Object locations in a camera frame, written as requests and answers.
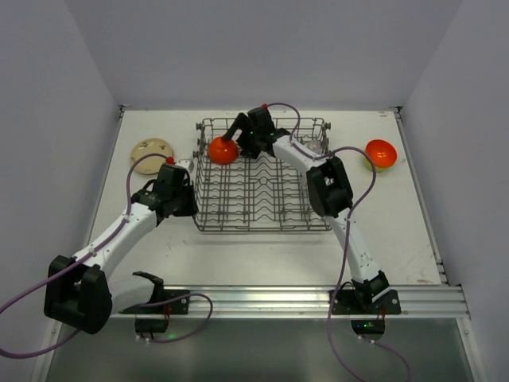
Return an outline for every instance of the wire basket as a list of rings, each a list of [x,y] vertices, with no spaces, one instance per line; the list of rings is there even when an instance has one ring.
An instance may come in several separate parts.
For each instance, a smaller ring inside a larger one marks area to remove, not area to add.
[[[208,144],[222,136],[233,118],[204,119],[200,131],[195,182],[199,212],[193,217],[202,232],[319,232],[330,227],[309,205],[305,178],[290,165],[261,153],[257,159],[238,157],[230,165],[217,165],[208,157]],[[274,118],[276,128],[291,130],[295,118]],[[302,118],[295,138],[317,141],[328,152],[330,123]]]

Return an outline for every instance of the plate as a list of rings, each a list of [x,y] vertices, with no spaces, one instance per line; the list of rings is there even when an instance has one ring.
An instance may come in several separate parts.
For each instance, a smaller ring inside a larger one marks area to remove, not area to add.
[[[140,143],[138,143],[133,150],[130,152],[130,162],[131,164],[136,162],[139,158],[147,155],[147,154],[163,154],[166,157],[173,156],[173,150],[169,143],[167,143],[164,139],[160,138],[149,138],[144,139]],[[162,157],[151,157],[147,158],[144,161],[140,162],[135,168],[134,171],[137,173],[143,173],[145,175],[150,175],[153,173],[158,173],[161,165],[165,162],[165,159]]]

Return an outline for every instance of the white tabletop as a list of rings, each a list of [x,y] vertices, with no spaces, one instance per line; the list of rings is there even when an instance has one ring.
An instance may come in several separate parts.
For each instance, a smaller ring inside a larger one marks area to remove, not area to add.
[[[272,111],[273,116],[293,116]],[[163,138],[176,160],[197,150],[196,122],[235,117],[238,111],[126,111],[111,159],[99,210],[92,230],[96,238],[119,216],[126,204],[125,180],[130,151],[146,138]],[[302,111],[332,124],[331,149],[364,148],[375,138],[398,151],[398,162],[380,173],[374,190],[356,210],[357,223],[371,254],[392,285],[440,284],[436,260],[402,140],[391,112]],[[357,153],[340,153],[354,195],[371,180]],[[132,192],[149,177],[134,173]],[[145,236],[120,263],[113,279],[146,271],[172,285],[324,285],[337,281],[341,247],[332,232],[295,234],[204,234],[191,217],[170,217]],[[350,279],[349,270],[345,280]]]

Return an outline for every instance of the red bowl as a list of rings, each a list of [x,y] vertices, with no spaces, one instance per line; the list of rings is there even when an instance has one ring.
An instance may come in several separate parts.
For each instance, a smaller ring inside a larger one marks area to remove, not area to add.
[[[374,139],[366,145],[366,153],[375,163],[378,170],[386,170],[392,167],[398,160],[398,152],[387,141]]]

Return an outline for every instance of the orange bowl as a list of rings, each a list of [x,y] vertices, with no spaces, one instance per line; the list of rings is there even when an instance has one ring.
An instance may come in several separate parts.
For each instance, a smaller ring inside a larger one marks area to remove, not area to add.
[[[366,153],[370,156],[377,171],[384,171],[391,168],[398,160],[398,152],[387,141],[374,139],[366,145]]]
[[[217,137],[208,145],[210,160],[218,165],[229,165],[239,156],[239,150],[234,141],[224,141],[223,137]]]

